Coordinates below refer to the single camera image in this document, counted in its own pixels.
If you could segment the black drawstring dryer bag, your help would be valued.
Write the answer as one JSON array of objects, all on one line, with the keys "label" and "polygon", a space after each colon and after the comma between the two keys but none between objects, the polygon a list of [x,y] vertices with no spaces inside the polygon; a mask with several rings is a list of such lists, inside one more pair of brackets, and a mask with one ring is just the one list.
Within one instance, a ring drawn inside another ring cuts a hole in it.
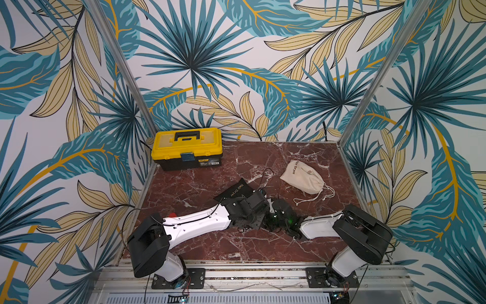
[{"label": "black drawstring dryer bag", "polygon": [[254,194],[254,189],[241,178],[238,182],[214,197],[214,200],[223,203],[225,200],[245,200]]}]

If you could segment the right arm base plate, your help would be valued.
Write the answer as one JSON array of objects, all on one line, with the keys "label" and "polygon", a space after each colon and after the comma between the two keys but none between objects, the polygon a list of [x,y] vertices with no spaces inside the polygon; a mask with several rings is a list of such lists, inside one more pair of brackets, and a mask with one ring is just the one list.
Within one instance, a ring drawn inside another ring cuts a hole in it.
[{"label": "right arm base plate", "polygon": [[348,277],[342,277],[329,267],[308,267],[305,268],[306,279],[309,288],[356,288],[359,280],[356,272]]}]

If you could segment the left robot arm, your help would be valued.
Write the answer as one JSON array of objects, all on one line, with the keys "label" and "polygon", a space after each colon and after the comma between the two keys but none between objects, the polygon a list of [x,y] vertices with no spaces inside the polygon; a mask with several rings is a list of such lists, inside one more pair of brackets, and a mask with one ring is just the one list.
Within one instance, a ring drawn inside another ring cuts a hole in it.
[{"label": "left robot arm", "polygon": [[155,274],[168,282],[185,276],[182,259],[170,250],[190,239],[232,227],[259,229],[270,212],[266,192],[254,191],[250,197],[233,197],[217,205],[181,217],[162,218],[153,214],[145,218],[127,240],[136,278]]}]

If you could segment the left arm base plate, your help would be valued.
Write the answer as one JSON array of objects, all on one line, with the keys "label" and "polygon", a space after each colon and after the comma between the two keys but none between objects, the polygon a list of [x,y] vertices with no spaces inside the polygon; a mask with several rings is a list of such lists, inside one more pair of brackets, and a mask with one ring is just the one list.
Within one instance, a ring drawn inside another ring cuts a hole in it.
[{"label": "left arm base plate", "polygon": [[173,281],[167,281],[162,276],[154,275],[152,290],[202,290],[205,285],[206,269],[189,268]]}]

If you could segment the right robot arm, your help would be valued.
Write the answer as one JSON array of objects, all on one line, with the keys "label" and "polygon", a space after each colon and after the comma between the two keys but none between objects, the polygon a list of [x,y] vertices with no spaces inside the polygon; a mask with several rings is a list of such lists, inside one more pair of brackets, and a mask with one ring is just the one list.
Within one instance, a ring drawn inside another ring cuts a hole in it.
[{"label": "right robot arm", "polygon": [[285,200],[271,199],[262,226],[268,231],[285,231],[299,241],[340,238],[346,247],[322,273],[312,276],[317,285],[326,288],[348,287],[357,281],[356,269],[381,264],[393,238],[387,225],[354,205],[330,215],[300,217]]}]

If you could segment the beige drawstring dryer bag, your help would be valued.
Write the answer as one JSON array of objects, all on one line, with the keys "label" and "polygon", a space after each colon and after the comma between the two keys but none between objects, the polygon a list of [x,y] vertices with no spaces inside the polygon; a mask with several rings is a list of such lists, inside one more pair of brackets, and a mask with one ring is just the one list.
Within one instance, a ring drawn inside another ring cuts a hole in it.
[{"label": "beige drawstring dryer bag", "polygon": [[280,179],[303,193],[314,196],[307,200],[294,198],[293,202],[296,206],[317,200],[324,191],[329,191],[330,193],[324,195],[322,201],[335,196],[335,190],[324,181],[322,176],[313,167],[298,160],[291,160],[289,162]]}]

